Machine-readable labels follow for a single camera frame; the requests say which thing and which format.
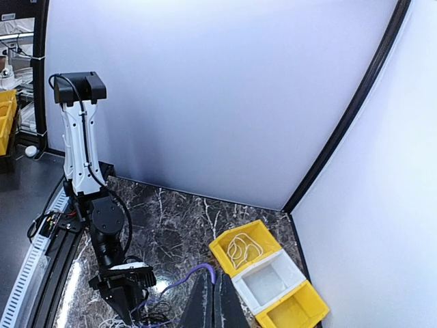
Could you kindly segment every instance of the white string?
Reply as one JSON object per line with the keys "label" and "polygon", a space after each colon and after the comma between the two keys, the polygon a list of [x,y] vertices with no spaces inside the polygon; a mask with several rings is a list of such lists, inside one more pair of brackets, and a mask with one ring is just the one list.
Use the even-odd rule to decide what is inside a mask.
{"label": "white string", "polygon": [[[246,243],[241,237],[246,237],[247,239],[250,240],[250,243]],[[237,241],[239,241],[240,243],[242,243],[244,245],[244,251],[241,248],[241,246],[239,246],[237,244]],[[231,243],[229,244],[229,246],[227,248],[227,256],[231,260],[235,269],[238,269],[243,263],[247,262],[247,258],[249,257],[249,248],[250,247],[255,248],[258,252],[258,256],[255,258],[258,258],[264,254],[264,250],[262,249],[262,247],[259,246],[259,244],[256,241],[254,241],[251,237],[249,237],[245,233],[237,234],[234,237],[234,239],[232,239]]]}

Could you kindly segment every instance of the purple cable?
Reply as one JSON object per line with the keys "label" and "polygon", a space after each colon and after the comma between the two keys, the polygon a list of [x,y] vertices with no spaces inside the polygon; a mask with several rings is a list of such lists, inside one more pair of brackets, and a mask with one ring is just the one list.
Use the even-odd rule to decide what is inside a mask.
{"label": "purple cable", "polygon": [[140,326],[140,328],[161,327],[163,325],[168,325],[169,323],[178,323],[178,322],[179,322],[179,320],[170,320],[170,321],[167,321],[166,323],[157,323],[157,324],[153,324],[153,325]]}
{"label": "purple cable", "polygon": [[[165,292],[167,292],[169,289],[172,289],[172,288],[178,287],[179,285],[183,284],[184,282],[186,282],[186,281],[189,279],[189,277],[190,277],[194,272],[196,272],[196,271],[198,271],[198,270],[200,270],[200,269],[208,269],[208,271],[210,272],[210,276],[211,276],[211,282],[212,282],[213,285],[215,285],[215,284],[216,284],[216,271],[214,270],[214,268],[212,267],[212,265],[209,265],[209,264],[206,264],[206,263],[202,263],[202,264],[199,264],[199,265],[195,266],[193,269],[191,269],[191,271],[188,272],[188,275],[186,275],[186,277],[185,277],[183,280],[180,280],[180,281],[174,283],[173,285],[170,285],[170,286],[166,287],[166,288],[161,292],[161,294],[159,295],[159,299],[158,299],[158,301],[161,300],[161,298],[163,297],[163,295],[164,295]],[[144,306],[148,301],[149,301],[149,299],[146,299],[143,303],[141,303],[141,304],[138,305],[135,309],[133,309],[132,312],[134,312],[134,311],[136,311],[136,310],[142,308],[142,307],[143,307],[143,306]]]}

